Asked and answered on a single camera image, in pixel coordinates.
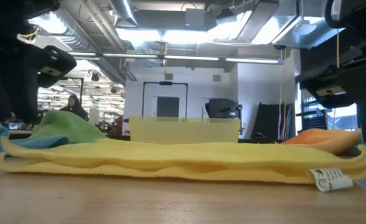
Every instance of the fluorescent light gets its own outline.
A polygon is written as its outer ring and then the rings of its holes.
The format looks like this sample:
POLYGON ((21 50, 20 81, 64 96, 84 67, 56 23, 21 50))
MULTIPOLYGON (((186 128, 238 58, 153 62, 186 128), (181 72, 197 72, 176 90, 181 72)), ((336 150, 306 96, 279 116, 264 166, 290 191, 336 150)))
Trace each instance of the fluorescent light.
POLYGON ((122 57, 122 58, 158 58, 158 55, 147 54, 103 54, 105 57, 122 57))
MULTIPOLYGON (((81 88, 80 86, 76 86, 76 85, 62 85, 62 87, 65 88, 81 88)), ((83 86, 83 88, 100 88, 98 86, 83 86)))
POLYGON ((43 96, 59 96, 59 97, 70 97, 70 95, 69 94, 51 94, 51 93, 38 93, 38 96, 41 96, 41 97, 43 97, 43 96))
POLYGON ((265 63, 265 64, 279 64, 279 60, 261 59, 261 58, 226 58, 227 62, 241 62, 241 63, 265 63))
POLYGON ((297 25, 297 23, 299 23, 301 21, 301 17, 297 17, 294 21, 292 21, 292 23, 285 28, 285 30, 283 30, 279 35, 277 35, 277 37, 275 39, 272 40, 272 43, 275 44, 276 42, 278 42, 284 35, 286 35, 290 30, 292 30, 292 28, 294 28, 295 25, 297 25))
POLYGON ((79 57, 79 56, 77 56, 74 58, 75 58, 75 60, 100 60, 100 58, 98 58, 98 57, 79 57))
POLYGON ((122 40, 131 42, 161 41, 162 36, 158 30, 140 30, 140 29, 116 29, 122 40))
POLYGON ((191 30, 168 30, 163 40, 171 44, 201 44, 210 41, 206 32, 191 30))
POLYGON ((97 96, 92 96, 93 98, 104 98, 104 99, 113 99, 113 98, 120 98, 120 95, 115 95, 115 96, 101 96, 101 95, 97 95, 97 96))
POLYGON ((219 60, 218 57, 196 57, 196 56, 178 56, 178 55, 165 55, 165 59, 211 60, 211 61, 219 60))
POLYGON ((96 53, 88 53, 88 52, 69 52, 72 56, 96 56, 96 53))
POLYGON ((49 12, 28 20, 31 24, 37 24, 51 34, 63 34, 66 32, 65 24, 54 14, 49 12))

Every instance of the yellow microfiber towel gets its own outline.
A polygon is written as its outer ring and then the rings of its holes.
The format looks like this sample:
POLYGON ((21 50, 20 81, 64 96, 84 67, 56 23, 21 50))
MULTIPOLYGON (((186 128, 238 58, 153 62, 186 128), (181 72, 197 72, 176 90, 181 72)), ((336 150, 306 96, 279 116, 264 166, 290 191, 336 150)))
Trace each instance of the yellow microfiber towel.
POLYGON ((350 178, 366 177, 366 146, 361 155, 341 159, 310 147, 228 142, 161 145, 100 139, 53 149, 26 149, 1 140, 0 169, 51 174, 181 177, 196 180, 252 180, 310 184, 306 171, 338 167, 350 178), (4 156, 29 158, 5 162, 4 156))

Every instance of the white label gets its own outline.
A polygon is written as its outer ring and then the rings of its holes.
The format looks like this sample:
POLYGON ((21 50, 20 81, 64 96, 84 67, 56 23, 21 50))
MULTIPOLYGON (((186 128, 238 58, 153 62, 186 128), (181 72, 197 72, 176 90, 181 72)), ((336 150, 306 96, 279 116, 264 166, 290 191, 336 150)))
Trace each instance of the white label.
POLYGON ((352 180, 344 175, 339 168, 321 168, 309 171, 313 174, 315 183, 322 192, 346 189, 353 186, 352 180))

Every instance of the wooden table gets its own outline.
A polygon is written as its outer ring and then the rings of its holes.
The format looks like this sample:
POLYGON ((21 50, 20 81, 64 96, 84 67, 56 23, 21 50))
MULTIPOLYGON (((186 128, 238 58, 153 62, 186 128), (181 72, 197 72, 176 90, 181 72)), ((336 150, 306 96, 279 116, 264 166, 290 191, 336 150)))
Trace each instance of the wooden table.
POLYGON ((2 223, 366 224, 366 180, 322 193, 314 185, 0 171, 2 223))

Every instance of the person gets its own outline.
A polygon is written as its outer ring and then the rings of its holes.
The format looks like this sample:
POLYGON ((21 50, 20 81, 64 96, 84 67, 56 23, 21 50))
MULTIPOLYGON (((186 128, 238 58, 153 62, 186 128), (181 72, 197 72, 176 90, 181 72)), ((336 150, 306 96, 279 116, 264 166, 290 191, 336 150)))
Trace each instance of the person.
POLYGON ((72 112, 72 113, 78 115, 79 117, 81 117, 84 120, 87 120, 87 118, 88 118, 87 112, 80 105, 79 99, 76 95, 71 95, 68 98, 67 106, 61 108, 60 111, 72 112))

